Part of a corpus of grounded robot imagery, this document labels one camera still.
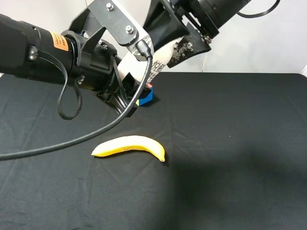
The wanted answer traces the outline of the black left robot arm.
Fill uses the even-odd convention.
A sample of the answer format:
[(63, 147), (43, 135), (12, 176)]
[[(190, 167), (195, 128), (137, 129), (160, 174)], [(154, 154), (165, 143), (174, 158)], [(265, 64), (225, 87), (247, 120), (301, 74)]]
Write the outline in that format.
[(81, 89), (93, 91), (121, 114), (138, 83), (119, 75), (117, 50), (102, 39), (103, 29), (84, 37), (80, 27), (57, 34), (38, 26), (0, 17), (0, 70), (18, 78), (72, 87), (78, 106)]

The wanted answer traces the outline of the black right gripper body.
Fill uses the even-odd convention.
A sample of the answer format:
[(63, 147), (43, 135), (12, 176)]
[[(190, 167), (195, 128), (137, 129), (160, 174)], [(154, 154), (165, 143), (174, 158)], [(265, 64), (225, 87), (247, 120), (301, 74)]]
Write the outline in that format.
[(184, 15), (204, 36), (214, 38), (219, 34), (219, 0), (168, 0), (167, 2), (177, 15)]

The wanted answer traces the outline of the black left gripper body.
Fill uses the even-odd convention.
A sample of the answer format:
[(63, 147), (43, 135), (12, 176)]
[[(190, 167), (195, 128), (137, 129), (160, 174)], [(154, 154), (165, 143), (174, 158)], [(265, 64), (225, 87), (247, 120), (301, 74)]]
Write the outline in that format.
[(98, 30), (89, 38), (69, 30), (62, 33), (73, 45), (69, 83), (81, 78), (83, 81), (79, 86), (91, 91), (99, 91), (106, 85), (113, 69), (113, 55), (116, 50), (106, 41), (104, 41), (108, 46), (106, 51), (99, 45), (104, 32), (105, 30)]

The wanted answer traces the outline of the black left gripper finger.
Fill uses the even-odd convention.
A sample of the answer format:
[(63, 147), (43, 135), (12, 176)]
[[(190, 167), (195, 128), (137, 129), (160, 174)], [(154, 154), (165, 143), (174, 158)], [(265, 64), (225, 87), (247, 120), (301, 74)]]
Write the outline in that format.
[(96, 92), (97, 98), (113, 109), (118, 115), (126, 109), (132, 98), (127, 98), (118, 65), (121, 59), (117, 55), (110, 56), (110, 73), (103, 76), (100, 88)]
[(139, 87), (139, 83), (133, 78), (130, 72), (122, 80), (122, 84), (127, 98), (132, 98)]

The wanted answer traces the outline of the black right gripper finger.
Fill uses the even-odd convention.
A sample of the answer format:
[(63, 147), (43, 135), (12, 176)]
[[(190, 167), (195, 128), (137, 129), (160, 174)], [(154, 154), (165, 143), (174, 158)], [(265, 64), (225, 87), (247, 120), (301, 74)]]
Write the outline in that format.
[(211, 47), (203, 35), (192, 24), (187, 23), (187, 29), (189, 34), (183, 36), (179, 42), (174, 44), (173, 55), (167, 64), (169, 68), (191, 57), (211, 51)]
[(152, 40), (154, 50), (189, 34), (182, 20), (166, 0), (151, 0), (143, 29)]

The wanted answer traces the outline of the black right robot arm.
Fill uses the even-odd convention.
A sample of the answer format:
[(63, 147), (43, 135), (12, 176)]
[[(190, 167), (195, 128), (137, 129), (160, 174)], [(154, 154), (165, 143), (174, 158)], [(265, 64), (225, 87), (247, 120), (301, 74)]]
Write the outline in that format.
[(219, 28), (249, 3), (247, 0), (153, 0), (143, 25), (154, 50), (174, 41), (172, 68), (211, 50)]

